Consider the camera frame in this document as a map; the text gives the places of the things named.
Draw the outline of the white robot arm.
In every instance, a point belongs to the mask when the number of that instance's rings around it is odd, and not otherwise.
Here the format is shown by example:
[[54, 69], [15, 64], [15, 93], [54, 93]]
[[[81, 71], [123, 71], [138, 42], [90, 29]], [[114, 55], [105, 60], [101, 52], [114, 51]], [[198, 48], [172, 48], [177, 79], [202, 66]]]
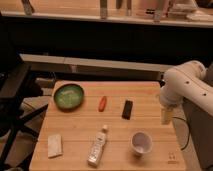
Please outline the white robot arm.
[[162, 106], [161, 123], [172, 120], [173, 109], [186, 98], [213, 116], [213, 87], [203, 81], [207, 69], [196, 60], [169, 68], [163, 75], [165, 85], [161, 87], [159, 102]]

